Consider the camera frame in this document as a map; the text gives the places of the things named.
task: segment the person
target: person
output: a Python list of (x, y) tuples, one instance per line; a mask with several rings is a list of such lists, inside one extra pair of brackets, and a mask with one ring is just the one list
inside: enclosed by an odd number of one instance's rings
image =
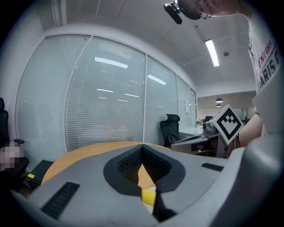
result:
[[(192, 20), (218, 16), (242, 15), (249, 24), (248, 51), (256, 78), (256, 93), (265, 87), (277, 69), (280, 68), (281, 51), (265, 22), (258, 13), (244, 0), (178, 0), (181, 12)], [(246, 147), (252, 140), (265, 134), (263, 121), (256, 109), (251, 120), (239, 133), (241, 147)], [(234, 150), (234, 144), (229, 145), (227, 158)]]

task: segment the black armrest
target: black armrest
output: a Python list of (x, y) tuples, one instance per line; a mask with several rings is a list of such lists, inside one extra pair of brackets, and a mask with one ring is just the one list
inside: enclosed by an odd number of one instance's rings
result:
[(25, 141), (23, 141), (21, 139), (15, 139), (14, 142), (19, 143), (19, 144), (23, 144)]

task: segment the window blind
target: window blind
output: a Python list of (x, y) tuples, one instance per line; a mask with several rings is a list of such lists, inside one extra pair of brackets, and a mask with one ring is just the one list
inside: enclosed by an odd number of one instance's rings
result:
[(191, 127), (196, 127), (196, 94), (190, 89), (191, 93)]
[(68, 150), (108, 141), (142, 141), (145, 54), (92, 38), (67, 97)]
[(191, 127), (191, 93), (190, 87), (177, 77), (179, 129)]
[(176, 74), (151, 57), (147, 59), (145, 142), (163, 145), (160, 121), (178, 114)]
[(55, 161), (66, 153), (63, 133), (67, 84), (89, 37), (45, 38), (24, 72), (16, 103), (17, 137), (25, 140), (25, 156), (33, 169), (41, 160)]

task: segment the yellow object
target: yellow object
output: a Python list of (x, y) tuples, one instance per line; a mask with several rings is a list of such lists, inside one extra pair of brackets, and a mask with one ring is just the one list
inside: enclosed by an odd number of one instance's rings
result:
[(35, 175), (29, 173), (29, 174), (28, 174), (28, 177), (29, 177), (29, 178), (34, 178)]
[(142, 202), (154, 206), (156, 192), (147, 189), (142, 190)]

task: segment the white t-shirt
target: white t-shirt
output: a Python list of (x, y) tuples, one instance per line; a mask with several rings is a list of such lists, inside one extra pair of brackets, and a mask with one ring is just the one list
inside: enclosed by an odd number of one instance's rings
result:
[(263, 19), (254, 13), (249, 24), (249, 55), (256, 77), (256, 94), (276, 74), (282, 64), (277, 42)]

